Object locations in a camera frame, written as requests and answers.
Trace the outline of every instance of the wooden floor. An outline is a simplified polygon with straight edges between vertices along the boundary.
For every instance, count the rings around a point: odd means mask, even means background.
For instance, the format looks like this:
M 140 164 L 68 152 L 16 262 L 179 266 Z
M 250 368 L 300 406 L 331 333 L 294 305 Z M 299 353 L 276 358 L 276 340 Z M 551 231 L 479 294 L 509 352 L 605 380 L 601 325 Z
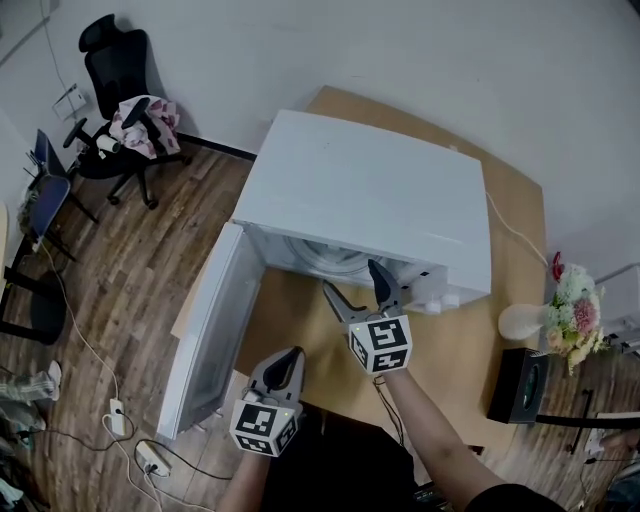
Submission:
M 153 437 L 177 340 L 169 331 L 189 287 L 224 222 L 229 218 L 251 164 L 205 149 L 191 148 L 193 163 L 164 166 L 152 174 L 150 187 L 160 206 L 148 211 L 131 182 L 118 207 L 106 203 L 105 182 L 79 182 L 79 197 L 96 212 L 95 226 L 77 210 L 65 206 L 59 217 L 63 238 L 80 263 L 64 268 L 70 302 L 78 324 L 97 352 L 114 367 L 125 411 L 138 426 L 134 440 L 123 443 L 132 454 L 135 440 Z M 26 258 L 20 270 L 39 276 L 48 267 L 42 256 Z M 5 320 L 28 325 L 29 295 L 11 290 Z M 45 369 L 51 359 L 61 362 L 63 392 L 47 414 L 52 428 L 72 433 L 95 446 L 110 438 L 101 417 L 114 396 L 110 374 L 86 349 L 67 322 L 53 347 L 0 335 L 0 364 L 14 372 Z M 630 356 L 606 353 L 592 357 L 569 377 L 561 362 L 551 366 L 543 412 L 579 415 L 583 388 L 595 390 L 595 411 L 640 409 L 640 362 Z M 244 384 L 236 382 L 234 390 Z M 223 412 L 230 412 L 228 405 Z M 233 474 L 239 452 L 228 436 L 228 418 L 212 417 L 203 426 L 182 434 L 172 447 L 193 465 L 220 476 Z M 573 507 L 582 498 L 580 472 L 586 456 L 564 452 L 575 429 L 536 425 L 520 427 L 507 456 L 483 456 L 509 481 L 542 492 L 561 505 Z M 586 435 L 583 435 L 580 449 Z M 625 458 L 610 453 L 609 458 Z M 93 453 L 77 442 L 41 433 L 35 449 L 21 453 L 54 511 L 153 511 L 155 505 L 126 481 L 126 459 L 113 447 Z M 172 495 L 213 509 L 225 482 L 195 473 L 171 456 L 167 481 L 157 485 Z M 593 505 L 615 471 L 624 463 L 584 466 L 583 480 Z M 149 492 L 140 471 L 131 469 L 134 482 Z M 187 510 L 163 498 L 165 511 Z

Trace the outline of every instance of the white washing machine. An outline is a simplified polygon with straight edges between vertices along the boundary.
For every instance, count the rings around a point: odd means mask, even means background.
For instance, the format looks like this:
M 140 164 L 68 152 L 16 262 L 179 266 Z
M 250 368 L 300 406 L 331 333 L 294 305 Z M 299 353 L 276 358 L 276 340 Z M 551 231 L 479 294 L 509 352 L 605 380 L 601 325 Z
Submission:
M 267 266 L 373 287 L 367 259 L 405 308 L 446 309 L 491 291 L 480 162 L 371 126 L 281 111 L 212 250 L 180 340 L 158 433 L 219 407 Z

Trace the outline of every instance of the black cable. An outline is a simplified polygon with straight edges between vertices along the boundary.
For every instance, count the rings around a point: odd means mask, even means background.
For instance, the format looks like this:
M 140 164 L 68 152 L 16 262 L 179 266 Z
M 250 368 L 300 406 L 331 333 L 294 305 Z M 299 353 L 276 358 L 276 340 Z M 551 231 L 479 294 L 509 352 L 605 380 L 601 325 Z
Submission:
M 142 471 L 143 473 L 146 473 L 147 475 L 150 473 L 149 471 L 146 471 L 138 462 L 138 445 L 136 444 L 136 449 L 133 450 L 133 461 L 136 463 L 136 466 L 138 466 L 138 469 L 140 471 Z
M 640 459 L 596 459 L 594 457 L 592 459 L 587 459 L 586 461 L 584 461 L 585 465 L 587 466 L 595 464 L 596 462 L 640 462 Z
M 398 434 L 398 440 L 399 440 L 400 446 L 402 446 L 404 448 L 404 429 L 402 427 L 402 420 L 400 419 L 400 416 L 398 415 L 396 410 L 393 408 L 391 403 L 389 403 L 389 401 L 387 400 L 387 397 L 384 396 L 384 393 L 382 392 L 382 389 L 380 389 L 383 384 L 385 384 L 385 381 L 384 381 L 384 378 L 381 375 L 379 375 L 379 376 L 377 376 L 377 377 L 375 377 L 373 379 L 373 387 L 376 388 L 376 392 L 378 393 L 378 396 L 380 397 L 380 401 L 382 402 L 382 405 L 384 406 L 385 410 L 387 411 L 387 414 L 389 415 L 389 419 L 391 420 L 391 423 L 393 424 L 394 428 L 396 429 L 396 433 Z
M 189 466 L 191 469 L 193 469 L 194 471 L 197 471 L 198 473 L 202 473 L 203 475 L 206 475 L 210 478 L 215 478 L 216 480 L 231 480 L 233 477 L 224 477 L 224 476 L 216 476 L 216 475 L 212 475 L 211 473 L 207 473 L 206 471 L 203 471 L 202 469 L 198 469 L 197 467 L 195 467 L 193 464 L 191 464 L 188 460 L 184 459 L 183 457 L 181 457 L 180 455 L 178 455 L 176 452 L 174 452 L 171 448 L 169 448 L 168 446 L 162 444 L 159 441 L 155 441 L 154 439 L 140 439 L 140 441 L 138 441 L 136 443 L 135 448 L 133 449 L 134 454 L 137 453 L 138 451 L 138 445 L 140 443 L 149 443 L 149 444 L 153 444 L 156 446 L 160 446 L 161 448 L 163 448 L 164 450 L 168 451 L 171 455 L 173 455 L 174 457 L 177 457 L 178 459 L 180 459 L 182 462 L 184 462 L 187 466 Z M 138 463 L 138 460 L 136 457 L 134 457 L 134 459 L 136 459 L 136 465 L 138 466 L 138 468 L 140 468 L 140 470 L 144 473 L 144 469 L 142 469 L 140 467 L 140 464 Z
M 43 432 L 49 432 L 51 434 L 58 434 L 60 436 L 64 436 L 64 437 L 70 437 L 71 439 L 74 439 L 76 441 L 78 441 L 82 446 L 84 446 L 87 450 L 91 450 L 92 452 L 106 452 L 107 450 L 109 450 L 114 444 L 118 443 L 118 442 L 123 442 L 123 441 L 129 441 L 130 439 L 133 439 L 133 437 L 136 435 L 136 431 L 138 430 L 136 428 L 136 426 L 133 424 L 133 421 L 131 421 L 131 418 L 129 418 L 129 416 L 127 416 L 126 414 L 123 414 L 123 416 L 125 418 L 127 418 L 127 420 L 129 421 L 129 423 L 131 424 L 131 428 L 132 428 L 132 432 L 131 435 L 129 437 L 123 437 L 122 439 L 118 439 L 117 441 L 111 441 L 107 446 L 105 446 L 104 448 L 96 448 L 95 446 L 89 446 L 87 443 L 85 443 L 82 439 L 80 439 L 79 437 L 74 436 L 73 434 L 68 434 L 67 432 L 62 432 L 60 430 L 56 430 L 56 429 L 52 429 L 52 428 L 48 428 L 46 430 L 38 430 L 36 432 L 18 432 L 18 436 L 21 439 L 25 439 L 27 437 L 33 437 L 36 434 L 42 434 Z
M 23 167 L 22 170 L 26 172 L 29 176 L 31 176 L 34 180 L 36 179 L 35 175 L 31 174 L 26 167 Z

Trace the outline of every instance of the flower bouquet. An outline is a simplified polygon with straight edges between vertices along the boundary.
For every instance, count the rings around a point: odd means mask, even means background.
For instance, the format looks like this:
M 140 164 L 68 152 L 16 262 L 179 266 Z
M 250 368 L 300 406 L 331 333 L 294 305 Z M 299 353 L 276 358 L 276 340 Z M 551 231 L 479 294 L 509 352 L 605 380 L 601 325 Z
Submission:
M 607 348 L 600 323 L 600 295 L 586 269 L 562 265 L 554 272 L 558 288 L 544 315 L 549 350 L 567 358 L 569 374 L 591 352 Z

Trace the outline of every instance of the black shirt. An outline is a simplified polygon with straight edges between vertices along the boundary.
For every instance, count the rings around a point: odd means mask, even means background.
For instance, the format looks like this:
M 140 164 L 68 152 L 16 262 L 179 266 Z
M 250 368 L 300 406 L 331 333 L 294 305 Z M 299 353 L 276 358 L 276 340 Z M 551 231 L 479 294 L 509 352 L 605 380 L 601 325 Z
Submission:
M 564 512 L 564 509 L 523 485 L 504 484 L 478 494 L 466 512 L 486 510 L 518 510 L 518 512 Z

